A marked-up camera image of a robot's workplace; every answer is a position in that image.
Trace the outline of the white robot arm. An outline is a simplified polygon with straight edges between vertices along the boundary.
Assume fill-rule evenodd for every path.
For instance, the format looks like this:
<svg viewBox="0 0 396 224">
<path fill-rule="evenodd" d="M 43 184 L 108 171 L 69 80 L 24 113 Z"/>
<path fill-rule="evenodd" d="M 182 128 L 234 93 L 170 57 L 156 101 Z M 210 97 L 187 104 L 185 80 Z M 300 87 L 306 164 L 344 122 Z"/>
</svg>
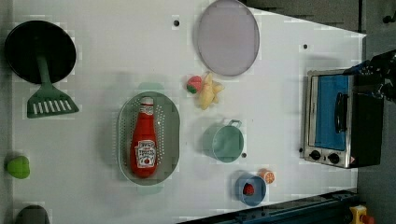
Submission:
<svg viewBox="0 0 396 224">
<path fill-rule="evenodd" d="M 374 56 L 346 69 L 343 76 L 353 76 L 357 80 L 372 79 L 374 84 L 356 84 L 353 92 L 395 102 L 395 50 Z"/>
</svg>

